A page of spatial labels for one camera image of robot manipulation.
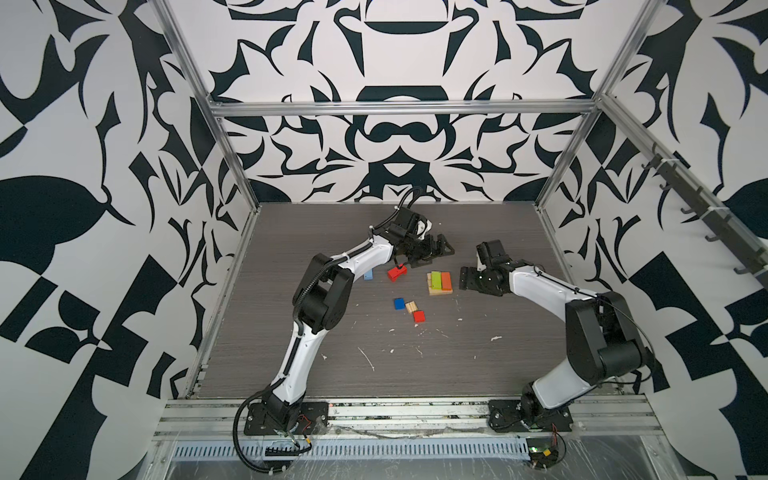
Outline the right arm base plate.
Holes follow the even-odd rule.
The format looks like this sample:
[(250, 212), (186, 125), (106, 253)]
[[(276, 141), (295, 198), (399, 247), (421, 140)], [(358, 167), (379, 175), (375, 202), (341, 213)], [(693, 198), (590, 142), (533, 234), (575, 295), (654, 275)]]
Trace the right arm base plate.
[(571, 432), (573, 418), (567, 406), (546, 409), (534, 396), (488, 402), (488, 426), (498, 433)]

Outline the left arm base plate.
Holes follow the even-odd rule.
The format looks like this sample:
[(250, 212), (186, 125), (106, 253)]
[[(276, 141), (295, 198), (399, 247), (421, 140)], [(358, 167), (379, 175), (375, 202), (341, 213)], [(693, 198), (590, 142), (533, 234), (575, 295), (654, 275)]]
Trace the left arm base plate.
[(327, 402), (298, 402), (290, 406), (254, 402), (248, 406), (243, 433), (246, 436), (311, 435), (327, 426), (328, 414)]

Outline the lime green wood block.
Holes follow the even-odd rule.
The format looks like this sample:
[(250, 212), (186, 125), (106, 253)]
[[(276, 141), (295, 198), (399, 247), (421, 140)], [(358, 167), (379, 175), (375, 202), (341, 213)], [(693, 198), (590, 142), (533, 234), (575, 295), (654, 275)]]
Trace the lime green wood block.
[(429, 288), (434, 291), (441, 291), (442, 287), (442, 273), (440, 271), (432, 271), (429, 275)]

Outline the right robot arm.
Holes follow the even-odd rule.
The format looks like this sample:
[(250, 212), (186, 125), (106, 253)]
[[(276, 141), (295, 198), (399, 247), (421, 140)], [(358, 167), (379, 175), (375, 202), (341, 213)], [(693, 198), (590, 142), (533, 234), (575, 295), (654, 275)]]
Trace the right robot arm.
[(569, 406), (605, 383), (655, 366), (645, 334), (625, 298), (614, 291), (581, 289), (525, 260), (514, 260), (499, 240), (476, 247), (477, 265), (463, 267), (459, 286), (501, 297), (527, 299), (564, 322), (566, 357), (529, 383), (517, 401), (489, 403), (489, 427), (497, 432), (570, 425)]

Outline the red arch wood block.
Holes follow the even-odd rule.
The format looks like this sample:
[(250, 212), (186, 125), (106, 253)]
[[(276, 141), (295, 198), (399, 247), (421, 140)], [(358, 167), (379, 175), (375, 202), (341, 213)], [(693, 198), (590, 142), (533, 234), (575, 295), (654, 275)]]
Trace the red arch wood block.
[(405, 275), (408, 272), (406, 265), (397, 265), (387, 271), (387, 277), (391, 282), (395, 282), (399, 277)]

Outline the orange wood block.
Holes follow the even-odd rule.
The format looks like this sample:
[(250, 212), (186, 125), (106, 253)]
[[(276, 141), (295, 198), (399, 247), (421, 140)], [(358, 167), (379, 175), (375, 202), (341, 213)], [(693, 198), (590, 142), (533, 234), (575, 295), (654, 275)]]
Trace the orange wood block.
[(443, 292), (452, 292), (452, 277), (449, 272), (441, 272), (441, 290)]

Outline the natural wood block 31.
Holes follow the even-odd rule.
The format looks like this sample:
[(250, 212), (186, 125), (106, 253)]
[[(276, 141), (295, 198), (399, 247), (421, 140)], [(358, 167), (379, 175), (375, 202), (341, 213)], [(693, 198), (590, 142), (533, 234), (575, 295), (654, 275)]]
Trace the natural wood block 31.
[(430, 296), (440, 296), (440, 295), (450, 295), (453, 294), (453, 290), (435, 290), (435, 289), (428, 289), (428, 293)]

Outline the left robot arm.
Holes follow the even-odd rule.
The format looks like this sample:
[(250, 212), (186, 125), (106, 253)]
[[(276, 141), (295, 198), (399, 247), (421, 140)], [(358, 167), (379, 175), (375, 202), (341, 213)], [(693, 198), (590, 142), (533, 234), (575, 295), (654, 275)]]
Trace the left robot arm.
[(354, 248), (310, 261), (292, 300), (292, 333), (278, 373), (261, 395), (268, 417), (284, 430), (298, 420), (307, 380), (326, 335), (344, 316), (354, 283), (365, 273), (401, 255), (417, 268), (451, 256), (455, 249), (443, 234), (428, 231), (374, 230)]

